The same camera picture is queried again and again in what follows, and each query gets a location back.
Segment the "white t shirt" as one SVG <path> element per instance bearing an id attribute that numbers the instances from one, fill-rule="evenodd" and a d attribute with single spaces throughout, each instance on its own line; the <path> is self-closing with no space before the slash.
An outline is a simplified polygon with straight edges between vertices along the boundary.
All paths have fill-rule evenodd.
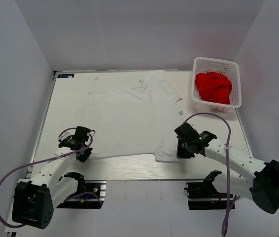
<path id="1" fill-rule="evenodd" d="M 96 132 L 92 159 L 153 154 L 157 162 L 176 162 L 183 98 L 156 74 L 139 83 L 86 93 L 85 124 Z"/>

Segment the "red t shirt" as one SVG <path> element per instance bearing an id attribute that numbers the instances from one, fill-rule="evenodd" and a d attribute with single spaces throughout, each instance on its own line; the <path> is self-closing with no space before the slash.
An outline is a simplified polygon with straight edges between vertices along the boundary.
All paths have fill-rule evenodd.
<path id="1" fill-rule="evenodd" d="M 217 72 L 198 73 L 195 77 L 195 85 L 202 100 L 230 104 L 229 95 L 233 85 L 227 76 Z"/>

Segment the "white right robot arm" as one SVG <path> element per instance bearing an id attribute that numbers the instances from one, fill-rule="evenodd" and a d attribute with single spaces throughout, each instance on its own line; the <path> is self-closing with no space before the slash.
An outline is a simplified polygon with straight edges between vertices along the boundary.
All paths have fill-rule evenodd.
<path id="1" fill-rule="evenodd" d="M 229 148 L 216 135 L 203 131 L 198 133 L 190 124 L 183 123 L 175 129 L 178 138 L 177 157 L 193 158 L 202 155 L 235 171 L 238 176 L 228 176 L 214 170 L 200 183 L 200 190 L 186 187 L 193 194 L 215 197 L 218 194 L 240 196 L 253 201 L 263 211 L 274 214 L 279 209 L 279 162 L 249 157 Z"/>

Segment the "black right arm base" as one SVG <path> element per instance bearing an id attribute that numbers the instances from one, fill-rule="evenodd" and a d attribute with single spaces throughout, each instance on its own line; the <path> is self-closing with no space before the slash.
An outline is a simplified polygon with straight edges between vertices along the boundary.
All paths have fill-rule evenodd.
<path id="1" fill-rule="evenodd" d="M 205 182 L 187 182 L 184 188 L 189 210 L 225 210 L 227 194 Z"/>

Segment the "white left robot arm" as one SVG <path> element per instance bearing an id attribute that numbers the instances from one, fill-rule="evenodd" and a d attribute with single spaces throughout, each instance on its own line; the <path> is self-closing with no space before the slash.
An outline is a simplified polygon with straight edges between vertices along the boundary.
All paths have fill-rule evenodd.
<path id="1" fill-rule="evenodd" d="M 59 141 L 56 159 L 29 181 L 20 181 L 14 191 L 12 221 L 45 229 L 56 207 L 68 197 L 85 194 L 84 176 L 70 172 L 75 162 L 84 163 L 91 155 L 92 130 L 78 126 L 74 135 Z"/>

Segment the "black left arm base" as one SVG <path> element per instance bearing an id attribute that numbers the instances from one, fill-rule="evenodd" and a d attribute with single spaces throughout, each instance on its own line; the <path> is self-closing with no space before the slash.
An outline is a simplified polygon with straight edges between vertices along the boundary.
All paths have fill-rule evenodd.
<path id="1" fill-rule="evenodd" d="M 84 192 L 69 196 L 58 209 L 101 209 L 106 193 L 106 181 L 85 181 Z"/>

